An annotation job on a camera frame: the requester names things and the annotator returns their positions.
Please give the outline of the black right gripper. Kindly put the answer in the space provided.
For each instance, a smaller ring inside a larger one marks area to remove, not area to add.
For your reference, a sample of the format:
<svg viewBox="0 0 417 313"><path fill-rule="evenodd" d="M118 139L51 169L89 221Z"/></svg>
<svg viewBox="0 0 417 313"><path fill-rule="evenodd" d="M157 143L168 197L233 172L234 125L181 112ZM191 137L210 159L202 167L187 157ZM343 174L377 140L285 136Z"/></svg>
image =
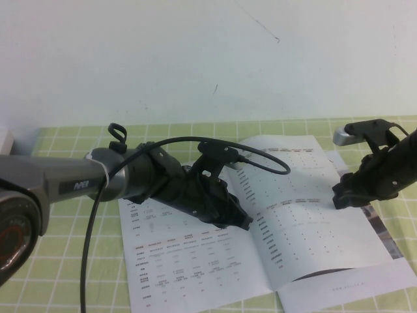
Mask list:
<svg viewBox="0 0 417 313"><path fill-rule="evenodd" d="M351 193L334 190L336 209L363 207L365 202L385 201L398 197L399 178L394 148L384 148L366 155L355 174L343 174L334 189L351 189Z"/></svg>

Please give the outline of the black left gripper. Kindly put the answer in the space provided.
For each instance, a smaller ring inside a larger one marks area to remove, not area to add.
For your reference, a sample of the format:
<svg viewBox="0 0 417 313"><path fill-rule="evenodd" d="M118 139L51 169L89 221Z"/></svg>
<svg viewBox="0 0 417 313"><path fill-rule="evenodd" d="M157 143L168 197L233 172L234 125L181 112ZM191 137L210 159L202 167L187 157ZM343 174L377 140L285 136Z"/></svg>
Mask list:
<svg viewBox="0 0 417 313"><path fill-rule="evenodd" d="M160 147L150 150L148 157L154 166L149 198L221 229L249 230L253 218L219 178L219 161L203 155L193 166L183 166Z"/></svg>

